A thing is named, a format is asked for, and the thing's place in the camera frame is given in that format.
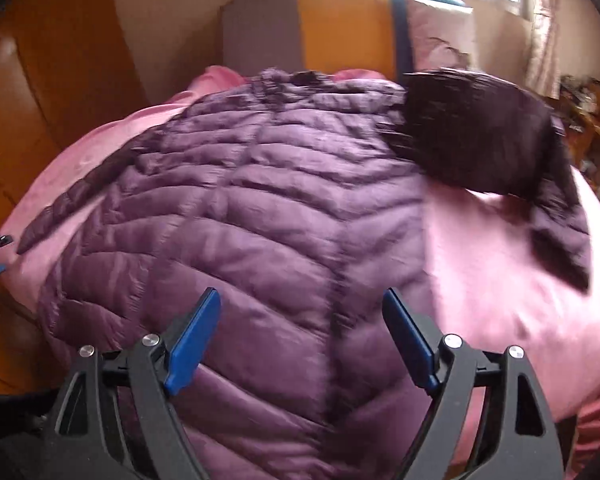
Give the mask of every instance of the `patterned curtain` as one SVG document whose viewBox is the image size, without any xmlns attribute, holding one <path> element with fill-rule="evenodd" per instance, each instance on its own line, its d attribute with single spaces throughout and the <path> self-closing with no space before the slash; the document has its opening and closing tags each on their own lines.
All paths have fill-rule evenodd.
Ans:
<svg viewBox="0 0 600 480">
<path fill-rule="evenodd" d="M 558 68 L 558 23 L 560 0 L 534 0 L 531 49 L 525 84 L 540 95 L 557 98 L 560 89 Z"/>
</svg>

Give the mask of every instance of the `pink blanket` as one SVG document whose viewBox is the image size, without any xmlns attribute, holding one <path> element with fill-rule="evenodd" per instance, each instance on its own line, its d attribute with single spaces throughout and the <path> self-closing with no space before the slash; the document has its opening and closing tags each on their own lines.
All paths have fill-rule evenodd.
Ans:
<svg viewBox="0 0 600 480">
<path fill-rule="evenodd" d="M 334 77 L 365 76 L 365 71 L 347 71 Z M 105 124 L 61 153 L 1 229 L 16 239 L 0 250 L 0 264 L 8 266 L 2 279 L 13 297 L 35 311 L 48 270 L 101 197 L 24 256 L 16 256 L 19 235 L 44 206 L 126 140 L 165 122 L 200 96 L 243 81 L 229 69 L 210 67 L 167 103 Z M 539 266 L 520 200 L 430 182 L 426 201 L 427 270 L 441 329 L 461 335 L 475 348 L 503 351 L 513 343 L 524 347 L 556 419 L 575 414 L 600 392 L 600 203 L 580 174 L 574 175 L 591 233 L 592 281 L 587 294 Z M 470 451 L 480 402 L 479 396 L 472 402 L 458 458 Z"/>
</svg>

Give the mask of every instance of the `jacket sleeve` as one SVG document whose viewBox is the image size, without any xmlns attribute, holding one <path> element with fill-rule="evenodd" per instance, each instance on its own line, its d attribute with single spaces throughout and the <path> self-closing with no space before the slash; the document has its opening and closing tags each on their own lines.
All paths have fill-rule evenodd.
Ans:
<svg viewBox="0 0 600 480">
<path fill-rule="evenodd" d="M 44 240 L 53 230 L 89 200 L 115 181 L 120 174 L 131 166 L 136 158 L 145 153 L 157 131 L 149 128 L 142 134 L 128 140 L 123 146 L 111 153 L 102 163 L 83 178 L 75 182 L 54 202 L 45 207 L 24 229 L 16 252 L 26 253 L 30 248 Z"/>
<path fill-rule="evenodd" d="M 537 257 L 586 290 L 586 214 L 551 109 L 530 92 L 483 73 L 442 69 L 404 75 L 403 81 L 404 138 L 388 139 L 394 152 L 451 186 L 531 202 Z"/>
</svg>

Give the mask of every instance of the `metal bolt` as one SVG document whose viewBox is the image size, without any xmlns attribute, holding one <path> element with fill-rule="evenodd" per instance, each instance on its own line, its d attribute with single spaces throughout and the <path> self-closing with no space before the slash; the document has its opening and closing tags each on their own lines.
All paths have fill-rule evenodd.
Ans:
<svg viewBox="0 0 600 480">
<path fill-rule="evenodd" d="M 514 359 L 522 359 L 525 356 L 525 351 L 519 346 L 512 346 L 509 348 L 509 355 Z"/>
<path fill-rule="evenodd" d="M 91 357 L 96 349 L 91 345 L 85 345 L 80 348 L 80 357 Z"/>
<path fill-rule="evenodd" d="M 462 346 L 462 338 L 456 334 L 445 335 L 445 345 L 449 348 L 460 348 Z"/>
<path fill-rule="evenodd" d="M 155 334 L 147 334 L 142 338 L 144 346 L 156 346 L 160 342 L 160 336 Z"/>
</svg>

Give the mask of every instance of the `beige wall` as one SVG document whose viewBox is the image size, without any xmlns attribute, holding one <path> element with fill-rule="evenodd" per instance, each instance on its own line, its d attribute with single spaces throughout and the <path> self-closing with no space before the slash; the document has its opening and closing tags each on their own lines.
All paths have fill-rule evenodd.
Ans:
<svg viewBox="0 0 600 480">
<path fill-rule="evenodd" d="M 600 79 L 600 15 L 590 0 L 561 0 L 560 72 Z"/>
<path fill-rule="evenodd" d="M 230 0 L 115 0 L 120 24 L 149 101 L 184 89 L 222 62 L 220 9 Z M 483 0 L 474 8 L 478 55 L 488 73 L 524 82 L 531 23 Z M 600 15 L 589 0 L 561 0 L 560 70 L 600 79 Z"/>
<path fill-rule="evenodd" d="M 136 70 L 152 104 L 222 61 L 219 12 L 230 0 L 115 0 Z"/>
</svg>

